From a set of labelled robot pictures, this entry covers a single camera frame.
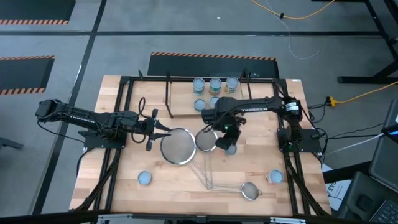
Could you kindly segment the white paper sheet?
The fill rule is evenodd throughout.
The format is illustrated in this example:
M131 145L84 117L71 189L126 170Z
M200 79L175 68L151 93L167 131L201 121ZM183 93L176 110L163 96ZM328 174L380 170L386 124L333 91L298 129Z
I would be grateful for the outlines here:
M351 179L325 183L330 208L333 211L337 212L339 210L350 183Z

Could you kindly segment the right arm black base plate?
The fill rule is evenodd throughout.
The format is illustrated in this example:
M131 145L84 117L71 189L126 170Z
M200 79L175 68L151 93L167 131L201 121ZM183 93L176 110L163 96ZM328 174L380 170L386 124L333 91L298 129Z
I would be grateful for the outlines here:
M282 152L321 152L319 135L314 129L278 129L277 138Z

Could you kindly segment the grey laptop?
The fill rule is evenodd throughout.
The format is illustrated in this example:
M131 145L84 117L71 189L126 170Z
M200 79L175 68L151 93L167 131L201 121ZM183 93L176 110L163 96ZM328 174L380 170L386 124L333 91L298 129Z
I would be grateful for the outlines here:
M381 133L398 144L398 100L391 101Z

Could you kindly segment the can with grey lid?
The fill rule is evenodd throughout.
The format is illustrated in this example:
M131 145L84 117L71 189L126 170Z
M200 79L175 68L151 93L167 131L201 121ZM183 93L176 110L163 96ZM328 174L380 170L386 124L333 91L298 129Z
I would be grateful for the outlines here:
M152 174L148 171L142 171L139 173L137 180L141 185L149 185L152 181Z

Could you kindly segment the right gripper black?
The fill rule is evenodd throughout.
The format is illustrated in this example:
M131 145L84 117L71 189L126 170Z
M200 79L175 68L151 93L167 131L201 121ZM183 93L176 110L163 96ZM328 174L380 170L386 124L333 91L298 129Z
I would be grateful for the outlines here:
M246 124L246 119L238 116L239 113L244 114L243 109L246 109L246 105L234 106L222 112L216 108L202 110L201 118L205 123L204 130L227 131L233 128L239 129L240 125Z

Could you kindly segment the black case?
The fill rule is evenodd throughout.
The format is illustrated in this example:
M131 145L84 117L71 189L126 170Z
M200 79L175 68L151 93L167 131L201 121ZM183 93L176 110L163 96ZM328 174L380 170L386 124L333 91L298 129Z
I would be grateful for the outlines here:
M356 172L338 210L337 217L370 222L385 200L398 203L398 193L367 175Z

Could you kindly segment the red and white can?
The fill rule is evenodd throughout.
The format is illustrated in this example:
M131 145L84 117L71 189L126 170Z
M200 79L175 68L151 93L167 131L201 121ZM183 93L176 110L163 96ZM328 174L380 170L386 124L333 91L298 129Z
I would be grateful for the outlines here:
M267 173L266 179L270 184L281 184L284 181L284 175L280 170L274 169Z

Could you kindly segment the black hazard-striped floor mat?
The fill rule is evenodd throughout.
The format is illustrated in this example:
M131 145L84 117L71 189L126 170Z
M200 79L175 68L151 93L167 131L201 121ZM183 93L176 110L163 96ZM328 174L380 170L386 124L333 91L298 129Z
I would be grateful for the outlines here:
M54 61L54 55L0 57L0 95L43 93Z
M76 0L0 0L0 25L68 24Z
M176 52L151 53L147 75L239 77L243 70L253 78L279 78L277 60L272 57Z

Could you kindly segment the black aluminium table frame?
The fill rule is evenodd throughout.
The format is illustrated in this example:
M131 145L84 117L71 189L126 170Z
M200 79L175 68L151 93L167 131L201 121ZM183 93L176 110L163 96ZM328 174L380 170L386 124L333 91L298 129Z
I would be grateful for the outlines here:
M141 97L146 98L144 114L154 108L158 119L170 128L185 128L197 133L205 125L199 116L170 118L165 105L165 80L134 80L130 110L137 110ZM121 76L105 75L99 90L95 111L112 111L117 98ZM145 143L136 144L130 137L121 151L111 199L114 213L161 213L195 215L244 215L290 216L292 202L285 172L283 154L277 142L279 120L273 112L246 113L246 125L242 126L238 151L227 156L221 149L211 152L213 181L215 184L239 186L253 182L263 192L254 201L246 200L240 192L221 192L206 189L188 165L173 165L162 157L160 139L154 142L150 152ZM104 159L104 149L94 149L81 162L73 191L70 208L77 208L98 183ZM331 213L322 170L318 160L309 153L300 153L305 183L313 197L326 212ZM270 170L284 173L281 184L270 184L266 175ZM152 174L149 185L138 184L137 176L143 170Z

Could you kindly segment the black keyboard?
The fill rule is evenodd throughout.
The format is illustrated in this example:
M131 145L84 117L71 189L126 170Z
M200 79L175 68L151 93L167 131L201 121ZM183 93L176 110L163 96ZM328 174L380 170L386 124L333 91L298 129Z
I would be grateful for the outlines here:
M392 200L385 200L369 221L398 224L398 203Z

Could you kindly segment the wooden shelf with black legs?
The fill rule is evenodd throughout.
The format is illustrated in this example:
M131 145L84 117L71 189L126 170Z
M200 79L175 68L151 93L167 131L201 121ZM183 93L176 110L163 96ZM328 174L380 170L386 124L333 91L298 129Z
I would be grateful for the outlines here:
M195 78L202 78L205 81L205 91L202 95L193 94L193 80ZM211 95L209 93L209 82L212 78L219 78L222 81L222 86L219 95ZM206 101L206 108L211 109L209 100L213 96L233 97L238 100L248 99L252 97L250 81L245 77L237 78L239 84L237 89L232 94L225 92L226 79L228 77L173 77L171 74L166 74L166 94L165 105L169 111L169 115L174 116L199 116L201 111L194 109L194 102L197 99Z

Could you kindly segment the large metal mesh strainer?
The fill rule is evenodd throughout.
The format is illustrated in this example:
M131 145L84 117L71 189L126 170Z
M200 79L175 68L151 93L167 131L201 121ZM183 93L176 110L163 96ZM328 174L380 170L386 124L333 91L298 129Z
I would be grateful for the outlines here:
M208 190L213 188L210 152L199 150L193 134L184 128L168 132L160 142L162 157L176 166L187 166Z

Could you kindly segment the chicken soup can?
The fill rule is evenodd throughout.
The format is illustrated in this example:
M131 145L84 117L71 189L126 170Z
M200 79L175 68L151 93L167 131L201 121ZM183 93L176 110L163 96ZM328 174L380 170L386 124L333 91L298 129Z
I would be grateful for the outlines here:
M209 82L209 93L211 95L219 95L222 81L219 78L212 78Z

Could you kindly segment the mixed vegetables can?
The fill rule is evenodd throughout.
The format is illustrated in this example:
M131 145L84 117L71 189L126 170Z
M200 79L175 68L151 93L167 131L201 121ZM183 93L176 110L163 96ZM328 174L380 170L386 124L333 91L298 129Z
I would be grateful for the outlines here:
M205 81L202 78L195 78L193 80L193 94L202 95L205 91Z

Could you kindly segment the black desk leg frame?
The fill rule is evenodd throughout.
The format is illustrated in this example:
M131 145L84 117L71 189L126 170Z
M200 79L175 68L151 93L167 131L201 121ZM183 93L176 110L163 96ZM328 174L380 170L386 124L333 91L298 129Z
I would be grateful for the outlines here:
M365 5L373 18L373 21L381 34L382 39L385 41L388 49L393 57L393 62L387 65L385 68L377 72L375 75L370 77L356 77L356 76L339 76L337 78L338 83L347 83L347 84L390 84L395 85L395 82L398 82L398 77L391 77L394 72L398 71L398 53L393 47L393 43L391 42L387 32L385 31L381 21L379 20L374 8L372 7L369 0L365 0Z

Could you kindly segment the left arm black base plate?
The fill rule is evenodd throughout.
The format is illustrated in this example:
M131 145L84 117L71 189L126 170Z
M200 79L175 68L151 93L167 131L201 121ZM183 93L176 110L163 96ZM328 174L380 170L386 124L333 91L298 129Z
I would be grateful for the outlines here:
M78 134L84 137L84 146L87 148L124 148L127 139L127 132L119 127L88 129L79 131Z

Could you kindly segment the black crossbar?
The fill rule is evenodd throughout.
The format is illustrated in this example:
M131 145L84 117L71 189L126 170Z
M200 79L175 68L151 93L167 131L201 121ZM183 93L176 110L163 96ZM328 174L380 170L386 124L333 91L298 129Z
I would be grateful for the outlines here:
M14 217L0 217L0 224L81 224L94 221L108 221L115 218L149 220L186 220L197 223L209 222L262 222L281 224L398 224L398 221L380 222L349 220L330 215L296 214L291 216L240 216L240 215L182 215L159 213L110 213L108 210L72 210L62 213L45 213Z

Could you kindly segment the mixed fruit pineapple can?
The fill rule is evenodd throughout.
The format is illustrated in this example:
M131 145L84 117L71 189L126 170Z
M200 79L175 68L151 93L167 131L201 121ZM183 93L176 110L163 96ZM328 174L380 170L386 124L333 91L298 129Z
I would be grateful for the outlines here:
M237 89L238 84L239 80L236 77L228 77L226 79L225 92L227 94L234 93Z

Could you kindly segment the small metal mesh strainer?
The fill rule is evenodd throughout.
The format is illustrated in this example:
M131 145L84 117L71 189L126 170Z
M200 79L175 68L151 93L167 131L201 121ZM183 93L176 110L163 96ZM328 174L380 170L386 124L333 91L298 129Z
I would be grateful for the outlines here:
M252 182L245 182L241 185L216 185L211 187L214 191L240 193L245 199L254 201L263 195L262 191Z

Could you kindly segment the grey furniture foot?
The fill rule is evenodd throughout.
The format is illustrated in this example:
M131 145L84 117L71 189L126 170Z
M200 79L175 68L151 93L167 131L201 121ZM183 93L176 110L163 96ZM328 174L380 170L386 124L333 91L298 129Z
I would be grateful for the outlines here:
M20 144L18 142L11 141L9 139L0 137L0 149L2 147L11 147L11 148L14 148L14 149L22 149L23 146L24 146L23 144Z

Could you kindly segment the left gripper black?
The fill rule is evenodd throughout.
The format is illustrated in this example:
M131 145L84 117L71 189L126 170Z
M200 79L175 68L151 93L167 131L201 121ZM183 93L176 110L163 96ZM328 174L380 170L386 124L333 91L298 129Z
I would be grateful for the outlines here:
M163 124L160 123L160 121L158 119L156 119L157 114L158 114L158 109L153 109L152 116L146 118L145 120L138 121L134 128L135 134L140 134L140 135L143 135L144 137L146 137L146 136L148 137L148 140L146 143L146 151L152 150L153 142L156 139L170 136L169 133L155 133L154 132L155 128L163 130L163 131L171 131L170 128L164 126Z

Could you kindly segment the medium metal mesh strainer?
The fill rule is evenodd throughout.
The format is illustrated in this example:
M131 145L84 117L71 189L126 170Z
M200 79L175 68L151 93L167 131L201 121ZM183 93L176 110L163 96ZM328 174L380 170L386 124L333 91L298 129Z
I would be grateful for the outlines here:
M195 144L203 153L203 166L194 163L194 171L201 183L208 189L213 188L213 172L211 164L211 152L216 148L217 134L213 130L199 131L195 136Z

